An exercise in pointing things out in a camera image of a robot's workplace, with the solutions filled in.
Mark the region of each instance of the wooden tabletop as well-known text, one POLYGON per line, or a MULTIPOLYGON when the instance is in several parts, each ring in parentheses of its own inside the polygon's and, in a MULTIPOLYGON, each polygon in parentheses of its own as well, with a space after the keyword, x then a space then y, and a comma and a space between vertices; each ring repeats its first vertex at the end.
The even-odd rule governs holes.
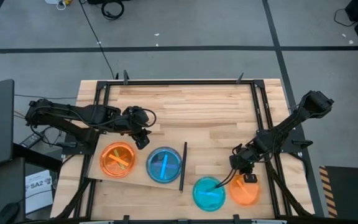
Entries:
MULTIPOLYGON (((264 81, 276 125, 289 115, 285 95, 279 79, 264 81)), ((93 104, 96 83, 96 80, 81 82, 77 106, 93 104)), ((195 205, 191 196, 192 186, 199 178, 213 176, 223 180, 231 169, 228 159, 231 149, 255 136, 257 122, 249 85, 113 86, 109 105, 121 110, 134 105, 151 109, 157 114, 157 122, 150 128, 153 131, 150 138, 154 141, 188 142, 185 186, 181 194, 178 190, 139 184, 97 182, 93 220, 122 220, 124 215, 130 215, 133 220, 230 219, 233 214, 239 214, 240 218, 274 217, 263 164, 256 164, 254 168, 261 185, 259 201, 254 205, 239 206, 230 198, 226 188, 226 201, 222 208, 204 212, 195 205)), ((264 113, 262 117, 267 128, 264 113)), ((302 162, 288 154, 280 157, 287 187, 307 211, 314 213, 302 162)), ((51 217, 58 215, 75 194, 82 162, 83 156, 75 156, 62 167, 51 217)), ((285 214, 277 186, 276 190, 280 212, 285 214)), ((87 197, 88 192, 85 192, 82 215, 85 215, 87 197)))

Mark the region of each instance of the yellow black striped tape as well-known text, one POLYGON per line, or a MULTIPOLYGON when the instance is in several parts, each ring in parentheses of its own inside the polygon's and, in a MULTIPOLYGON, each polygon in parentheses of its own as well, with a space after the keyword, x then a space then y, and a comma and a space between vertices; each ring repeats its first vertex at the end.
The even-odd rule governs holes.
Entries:
POLYGON ((329 183, 328 172, 325 166, 320 166, 319 171, 321 181, 323 182, 323 190, 326 197, 328 215, 330 218, 336 218, 338 214, 335 208, 333 189, 331 188, 331 184, 329 183))

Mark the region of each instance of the orange plate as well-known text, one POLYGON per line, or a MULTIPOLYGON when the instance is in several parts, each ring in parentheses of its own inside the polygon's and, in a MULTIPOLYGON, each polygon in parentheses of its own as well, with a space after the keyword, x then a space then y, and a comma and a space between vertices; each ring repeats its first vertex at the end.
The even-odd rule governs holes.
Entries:
POLYGON ((134 168, 135 152, 124 142, 115 142, 106 147, 100 156, 100 168, 114 178, 128 175, 134 168))
POLYGON ((242 175, 236 175, 230 181, 230 196, 240 205, 252 205, 255 203, 258 200, 259 192, 259 181, 256 183, 245 183, 242 175))

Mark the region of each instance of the blue plate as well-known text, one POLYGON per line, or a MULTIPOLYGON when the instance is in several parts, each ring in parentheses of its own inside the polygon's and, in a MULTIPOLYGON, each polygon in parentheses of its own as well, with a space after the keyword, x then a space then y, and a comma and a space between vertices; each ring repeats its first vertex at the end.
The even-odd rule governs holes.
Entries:
POLYGON ((146 169, 154 181, 161 184, 170 183, 180 175, 181 157, 171 147, 159 147, 147 158, 146 169))
POLYGON ((214 212, 222 207, 226 199, 224 187, 215 189, 220 181, 214 177, 203 177, 193 187, 193 200, 196 205, 207 212, 214 212))

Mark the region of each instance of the gray floor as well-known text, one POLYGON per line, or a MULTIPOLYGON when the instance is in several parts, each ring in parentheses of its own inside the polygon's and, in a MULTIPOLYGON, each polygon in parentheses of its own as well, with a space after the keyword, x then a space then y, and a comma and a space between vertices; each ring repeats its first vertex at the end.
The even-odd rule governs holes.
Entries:
MULTIPOLYGON (((350 40, 358 45, 352 27, 333 22, 334 11, 348 2, 269 0, 280 45, 344 46, 350 40)), ((124 4, 123 17, 113 22, 105 20, 96 6, 85 4, 104 47, 273 46, 262 0, 124 4)), ((344 14, 338 19, 349 22, 344 14)), ((59 47, 98 47, 78 1, 64 11, 44 0, 4 2, 0 49, 59 47)), ((358 167, 358 51, 283 54, 297 101, 310 89, 336 101, 327 117, 303 125, 306 138, 314 141, 309 148, 314 171, 320 165, 358 167)), ((106 56, 114 73, 126 69, 132 79, 237 78, 242 72, 244 78, 282 78, 274 51, 108 52, 106 56)), ((76 96, 80 80, 110 79, 111 74, 101 53, 0 54, 0 80, 7 78, 15 80, 18 94, 59 97, 76 96)), ((25 113, 29 100, 16 97, 15 109, 25 113)), ((15 118, 15 142, 29 134, 24 121, 15 118)), ((56 135, 54 130, 48 133, 50 139, 56 135)), ((41 152, 56 150, 37 147, 41 152)))

